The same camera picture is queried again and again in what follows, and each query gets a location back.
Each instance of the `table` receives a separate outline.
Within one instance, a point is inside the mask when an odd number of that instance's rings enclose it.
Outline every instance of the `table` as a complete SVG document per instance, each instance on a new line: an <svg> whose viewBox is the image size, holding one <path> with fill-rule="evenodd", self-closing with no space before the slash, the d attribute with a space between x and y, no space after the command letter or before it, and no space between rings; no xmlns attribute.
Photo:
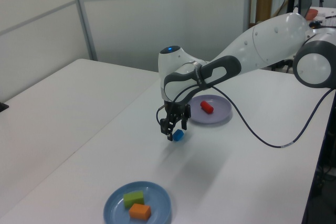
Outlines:
<svg viewBox="0 0 336 224"><path fill-rule="evenodd" d="M0 217L158 78L80 59L7 101L0 113Z"/></svg>
<svg viewBox="0 0 336 224"><path fill-rule="evenodd" d="M301 85L294 75L266 70L217 87L272 144L293 140L326 92ZM273 149L259 142L236 111L220 126L189 121L184 140L171 143L155 119L163 103L158 80L0 223L103 224L108 197L137 180L167 190L172 223L301 223L333 96L334 92L327 96L301 139L288 148Z"/></svg>

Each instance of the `red cylinder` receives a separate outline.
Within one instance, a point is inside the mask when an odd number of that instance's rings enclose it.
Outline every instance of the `red cylinder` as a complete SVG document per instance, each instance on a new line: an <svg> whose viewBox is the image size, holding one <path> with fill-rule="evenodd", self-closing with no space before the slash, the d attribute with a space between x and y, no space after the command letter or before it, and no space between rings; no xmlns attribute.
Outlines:
<svg viewBox="0 0 336 224"><path fill-rule="evenodd" d="M214 112L214 107L212 107L210 104L208 104L206 101L202 101L201 102L201 107L202 109L208 113L211 114L212 112Z"/></svg>

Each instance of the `orange sponge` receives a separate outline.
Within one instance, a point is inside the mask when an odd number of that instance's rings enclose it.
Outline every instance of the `orange sponge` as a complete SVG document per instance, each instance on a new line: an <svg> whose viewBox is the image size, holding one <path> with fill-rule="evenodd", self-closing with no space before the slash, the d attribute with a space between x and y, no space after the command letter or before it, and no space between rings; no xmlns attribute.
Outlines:
<svg viewBox="0 0 336 224"><path fill-rule="evenodd" d="M131 218L148 220L148 218L151 216L151 207L134 203L129 213Z"/></svg>

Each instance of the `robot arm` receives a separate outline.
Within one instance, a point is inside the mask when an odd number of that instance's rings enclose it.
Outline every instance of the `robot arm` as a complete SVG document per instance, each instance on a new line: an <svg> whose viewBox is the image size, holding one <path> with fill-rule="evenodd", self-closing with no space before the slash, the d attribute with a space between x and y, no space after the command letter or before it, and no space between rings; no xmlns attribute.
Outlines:
<svg viewBox="0 0 336 224"><path fill-rule="evenodd" d="M188 55L179 46L159 54L161 95L167 117L161 132L172 141L179 120L186 130L191 117L188 101L199 91L238 74L260 69L296 54L293 70L309 87L336 86L336 31L311 29L299 14L285 14L262 22L241 34L210 62Z"/></svg>

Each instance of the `green block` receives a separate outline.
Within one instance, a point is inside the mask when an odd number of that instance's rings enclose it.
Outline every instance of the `green block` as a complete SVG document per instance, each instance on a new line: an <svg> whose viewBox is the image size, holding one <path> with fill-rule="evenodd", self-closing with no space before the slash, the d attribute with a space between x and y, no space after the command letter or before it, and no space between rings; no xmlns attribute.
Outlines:
<svg viewBox="0 0 336 224"><path fill-rule="evenodd" d="M134 191L129 194L124 194L124 205L126 208L130 208L134 203L145 204L143 199L143 191Z"/></svg>

